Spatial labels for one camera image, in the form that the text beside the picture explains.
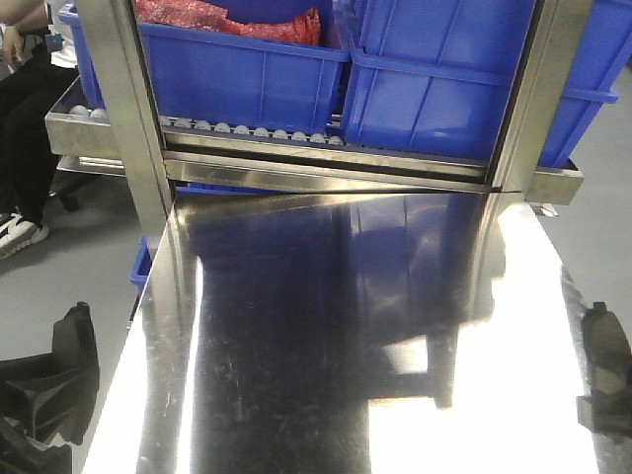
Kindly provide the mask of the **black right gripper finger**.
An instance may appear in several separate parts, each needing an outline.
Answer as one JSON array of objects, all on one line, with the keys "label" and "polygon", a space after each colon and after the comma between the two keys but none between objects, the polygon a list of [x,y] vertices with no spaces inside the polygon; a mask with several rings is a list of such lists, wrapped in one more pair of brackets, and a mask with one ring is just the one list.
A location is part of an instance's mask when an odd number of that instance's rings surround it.
[{"label": "black right gripper finger", "polygon": [[590,366],[590,393],[577,398],[578,422],[593,434],[631,436],[631,365]]}]

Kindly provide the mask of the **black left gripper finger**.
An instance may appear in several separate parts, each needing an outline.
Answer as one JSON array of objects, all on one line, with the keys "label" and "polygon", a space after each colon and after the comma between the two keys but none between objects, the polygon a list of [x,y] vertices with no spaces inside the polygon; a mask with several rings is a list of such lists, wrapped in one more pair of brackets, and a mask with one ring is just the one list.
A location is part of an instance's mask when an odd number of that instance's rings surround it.
[{"label": "black left gripper finger", "polygon": [[1,414],[16,421],[33,439],[52,439],[66,415],[54,399],[62,388],[52,354],[1,362]]}]

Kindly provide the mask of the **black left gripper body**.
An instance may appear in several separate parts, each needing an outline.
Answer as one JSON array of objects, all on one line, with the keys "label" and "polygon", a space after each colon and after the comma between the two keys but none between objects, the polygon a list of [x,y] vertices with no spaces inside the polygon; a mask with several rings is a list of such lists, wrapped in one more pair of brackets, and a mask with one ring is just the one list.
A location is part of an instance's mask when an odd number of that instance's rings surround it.
[{"label": "black left gripper body", "polygon": [[2,473],[71,473],[69,445],[38,448],[4,418],[1,419]]}]

